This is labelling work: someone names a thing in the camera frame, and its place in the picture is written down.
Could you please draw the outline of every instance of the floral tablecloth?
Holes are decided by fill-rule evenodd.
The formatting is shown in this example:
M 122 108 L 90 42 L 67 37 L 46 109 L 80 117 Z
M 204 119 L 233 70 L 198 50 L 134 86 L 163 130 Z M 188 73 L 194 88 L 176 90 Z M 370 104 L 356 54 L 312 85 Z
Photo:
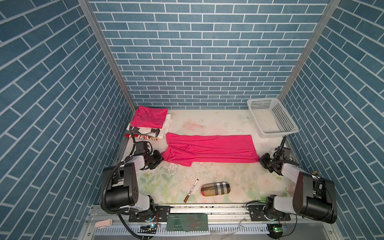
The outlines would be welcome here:
M 265 152 L 271 154 L 281 141 L 281 137 L 261 139 L 247 110 L 170 110 L 169 113 L 173 119 L 169 132 L 203 136 L 251 134 L 259 156 Z M 165 139 L 151 143 L 154 149 L 161 152 L 167 148 Z M 128 145 L 126 152 L 129 153 L 130 150 L 131 145 Z M 260 163 L 195 162 L 191 167 L 184 167 L 162 162 L 154 170 L 137 172 L 139 192 L 152 196 L 155 203 L 184 203 L 184 198 L 196 179 L 199 179 L 199 182 L 189 197 L 188 204 L 264 201 L 265 197 L 271 194 L 289 196 L 295 186 L 288 178 L 269 173 Z M 201 194 L 202 185 L 222 181 L 230 184 L 229 194 L 212 197 Z
M 259 163 L 193 163 L 192 167 L 162 162 L 156 169 L 137 175 L 140 193 L 151 195 L 155 203 L 181 204 L 196 179 L 199 179 L 187 203 L 242 203 L 265 201 L 270 194 L 288 196 L 294 183 L 276 173 L 269 173 Z M 205 197 L 201 186 L 225 181 L 229 194 Z

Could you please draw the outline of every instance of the black cable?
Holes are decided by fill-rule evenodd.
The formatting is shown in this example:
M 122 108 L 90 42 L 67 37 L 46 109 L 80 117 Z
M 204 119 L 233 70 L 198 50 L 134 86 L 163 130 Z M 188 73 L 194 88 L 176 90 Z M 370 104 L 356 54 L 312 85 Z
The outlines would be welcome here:
M 132 150 L 131 150 L 131 153 L 129 154 L 129 156 L 132 156 L 133 152 L 135 151 L 135 148 L 136 148 L 136 140 L 135 140 L 135 135 L 130 132 L 130 136 L 132 137 L 132 141 L 133 141 L 133 146 L 132 146 Z
M 285 221 L 285 217 L 284 217 L 284 223 L 285 223 L 285 229 L 286 229 L 287 228 L 287 222 Z
M 325 187 L 325 190 L 326 190 L 326 191 L 328 192 L 328 194 L 329 194 L 329 198 L 330 198 L 330 200 L 331 200 L 331 204 L 332 204 L 331 211 L 328 213 L 328 215 L 326 215 L 326 216 L 323 217 L 322 219 L 317 220 L 317 221 L 323 221 L 323 220 L 325 220 L 326 218 L 328 218 L 331 214 L 333 214 L 333 205 L 334 205 L 334 204 L 333 204 L 333 201 L 332 201 L 331 193 L 328 191 L 326 185 L 320 180 L 320 178 L 319 178 L 318 176 L 316 176 L 316 175 L 312 175 L 312 176 L 317 177 L 317 179 L 323 184 L 323 186 Z
M 121 212 L 122 215 L 135 215 L 137 212 Z
M 258 201 L 258 200 L 253 200 L 253 201 L 249 201 L 249 202 L 247 202 L 246 204 L 245 204 L 245 209 L 247 209 L 248 211 L 249 211 L 249 209 L 248 209 L 248 204 L 252 204 L 252 203 L 256 203 L 256 202 L 258 202 L 258 203 L 262 203 L 262 204 L 265 204 L 265 202 L 261 202 L 261 201 Z
M 300 163 L 297 163 L 297 162 L 294 162 L 294 161 L 291 161 L 291 160 L 277 160 L 277 161 L 273 161 L 273 164 L 276 164 L 276 163 L 289 163 L 289 164 L 292 164 L 292 165 L 296 165 L 296 166 L 299 166 Z
M 141 240 L 149 240 L 151 238 L 153 238 L 153 236 L 139 236 L 137 235 L 136 233 L 134 233 L 131 229 L 129 229 L 128 225 L 125 223 L 124 219 L 122 218 L 121 214 L 118 214 L 119 216 L 119 219 L 121 221 L 121 223 L 124 225 L 124 227 L 127 229 L 127 231 L 132 235 L 134 236 L 135 238 L 137 239 L 141 239 Z
M 276 154 L 275 154 L 275 156 L 273 157 L 273 160 L 276 160 L 276 157 L 277 157 L 277 156 L 281 156 L 280 153 L 281 153 L 281 151 L 283 150 L 284 143 L 285 143 L 286 139 L 287 139 L 287 136 L 284 136 L 284 137 L 283 137 L 283 140 L 282 140 L 281 143 L 280 143 L 280 146 L 277 148 L 277 151 L 275 152 Z
M 102 191 L 102 194 L 101 194 L 101 202 L 100 202 L 100 206 L 101 206 L 101 209 L 103 209 L 106 213 L 108 214 L 119 214 L 121 212 L 126 212 L 126 211 L 129 211 L 131 208 L 130 207 L 125 207 L 125 208 L 122 208 L 122 209 L 118 209 L 118 210 L 111 210 L 109 209 L 109 207 L 107 206 L 107 203 L 106 203 L 106 198 L 107 198 L 107 190 L 108 190 L 108 186 L 109 186 L 109 182 L 112 180 L 113 178 L 113 174 L 116 172 L 116 170 L 123 164 L 125 164 L 125 160 L 124 161 L 121 161 L 119 162 L 118 164 L 116 164 L 116 166 L 114 166 L 111 170 L 111 173 L 108 175 L 107 179 L 105 180 L 105 185 L 103 187 L 103 191 Z
M 151 152 L 149 154 L 152 154 L 153 152 L 152 144 L 150 142 L 147 142 L 147 143 L 149 143 L 149 145 L 151 146 Z
M 287 235 L 284 235 L 284 236 L 281 236 L 280 238 L 289 236 L 289 235 L 291 235 L 291 234 L 294 232 L 294 230 L 295 230 L 295 228 L 296 228 L 296 225 L 297 225 L 297 215 L 295 214 L 295 216 L 296 216 L 296 222 L 295 222 L 295 226 L 293 227 L 293 230 L 291 231 L 291 233 L 290 233 L 290 234 L 287 234 Z

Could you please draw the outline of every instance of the pink cloth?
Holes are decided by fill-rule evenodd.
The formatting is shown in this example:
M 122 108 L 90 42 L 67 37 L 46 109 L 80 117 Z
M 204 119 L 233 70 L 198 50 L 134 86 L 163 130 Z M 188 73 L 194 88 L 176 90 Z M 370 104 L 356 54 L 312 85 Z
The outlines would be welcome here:
M 183 136 L 166 135 L 165 161 L 190 167 L 192 162 L 258 162 L 251 135 Z
M 131 122 L 132 127 L 162 128 L 168 109 L 139 106 Z

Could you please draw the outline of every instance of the black mounting bracket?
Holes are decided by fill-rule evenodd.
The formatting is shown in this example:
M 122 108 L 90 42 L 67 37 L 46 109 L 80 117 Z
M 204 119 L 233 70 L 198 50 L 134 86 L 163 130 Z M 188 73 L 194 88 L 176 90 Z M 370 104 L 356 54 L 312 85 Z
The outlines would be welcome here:
M 167 222 L 168 215 L 170 214 L 170 206 L 155 206 L 155 218 L 153 222 Z M 129 216 L 129 222 L 144 222 L 137 214 Z
M 255 205 L 248 205 L 249 210 L 249 216 L 251 217 L 252 222 L 260 222 L 260 221 L 271 221 L 265 216 L 264 213 L 264 204 L 255 204 Z M 291 217 L 289 214 L 286 214 L 285 217 L 280 218 L 281 221 L 290 221 Z

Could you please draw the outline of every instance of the brick pattern wall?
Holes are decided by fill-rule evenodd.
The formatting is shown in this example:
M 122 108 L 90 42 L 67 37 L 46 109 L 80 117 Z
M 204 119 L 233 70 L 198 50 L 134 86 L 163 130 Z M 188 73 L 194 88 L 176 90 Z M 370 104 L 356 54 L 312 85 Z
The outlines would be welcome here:
M 76 0 L 0 1 L 0 239 L 73 239 L 131 114 Z
M 327 3 L 91 0 L 136 104 L 181 109 L 276 97 Z
M 283 101 L 300 162 L 336 184 L 344 239 L 384 239 L 383 12 L 342 0 Z

